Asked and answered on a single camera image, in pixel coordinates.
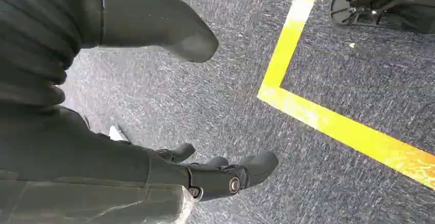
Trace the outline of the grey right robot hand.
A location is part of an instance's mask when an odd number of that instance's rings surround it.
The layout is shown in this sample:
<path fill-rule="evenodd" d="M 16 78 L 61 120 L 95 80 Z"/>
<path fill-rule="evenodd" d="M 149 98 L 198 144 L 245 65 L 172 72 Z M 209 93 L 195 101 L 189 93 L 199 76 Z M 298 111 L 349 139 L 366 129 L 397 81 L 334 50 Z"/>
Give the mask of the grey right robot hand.
<path fill-rule="evenodd" d="M 264 182 L 271 151 L 186 163 L 90 130 L 62 105 L 82 49 L 159 46 L 193 63 L 219 41 L 181 0 L 1 0 L 1 223 L 184 223 L 197 202 Z"/>

